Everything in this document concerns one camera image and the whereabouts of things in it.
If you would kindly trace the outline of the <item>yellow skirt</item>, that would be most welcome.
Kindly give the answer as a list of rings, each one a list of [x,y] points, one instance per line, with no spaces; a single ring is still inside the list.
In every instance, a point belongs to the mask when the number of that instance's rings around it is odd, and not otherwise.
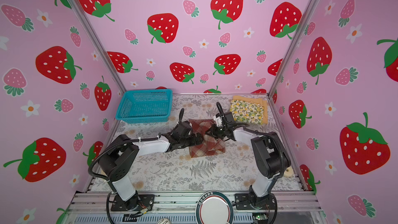
[[[267,112],[267,100],[263,100],[263,99],[253,99],[253,98],[247,98],[247,97],[242,97],[242,96],[233,96],[232,100],[242,100],[242,101],[247,101],[250,103],[259,103],[264,107],[264,117],[265,120],[263,122],[263,124],[268,124],[268,112]]]

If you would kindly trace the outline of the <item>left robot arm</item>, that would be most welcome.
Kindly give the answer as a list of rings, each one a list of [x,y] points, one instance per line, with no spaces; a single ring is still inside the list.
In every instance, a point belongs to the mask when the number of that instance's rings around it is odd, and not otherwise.
[[[184,121],[177,123],[170,132],[160,133],[155,138],[134,140],[124,134],[120,135],[97,158],[112,192],[124,203],[137,205],[139,195],[128,176],[136,158],[197,146],[203,141],[203,135],[195,133],[190,122]]]

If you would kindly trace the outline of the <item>red plaid skirt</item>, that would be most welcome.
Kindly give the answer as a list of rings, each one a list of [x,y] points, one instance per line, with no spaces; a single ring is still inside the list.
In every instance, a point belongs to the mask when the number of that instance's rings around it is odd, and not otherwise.
[[[226,145],[223,140],[215,139],[214,137],[209,136],[205,133],[214,124],[213,120],[189,119],[189,122],[192,125],[194,133],[195,134],[200,133],[204,138],[202,144],[190,147],[190,156],[192,158],[215,156],[226,152]]]

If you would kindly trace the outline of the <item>lemon print skirt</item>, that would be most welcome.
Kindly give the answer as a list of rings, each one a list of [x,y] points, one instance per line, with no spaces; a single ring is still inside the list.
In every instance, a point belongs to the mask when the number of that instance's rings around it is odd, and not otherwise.
[[[263,124],[264,107],[259,103],[250,103],[242,100],[232,100],[230,112],[237,122]]]

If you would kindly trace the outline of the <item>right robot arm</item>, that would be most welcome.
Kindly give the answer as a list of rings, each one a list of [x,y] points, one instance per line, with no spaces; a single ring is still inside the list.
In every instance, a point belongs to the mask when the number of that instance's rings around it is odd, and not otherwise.
[[[272,189],[284,177],[291,160],[276,132],[264,133],[248,128],[247,123],[236,122],[230,112],[218,113],[206,134],[216,139],[232,140],[251,145],[259,174],[249,187],[248,202],[254,209],[271,202]]]

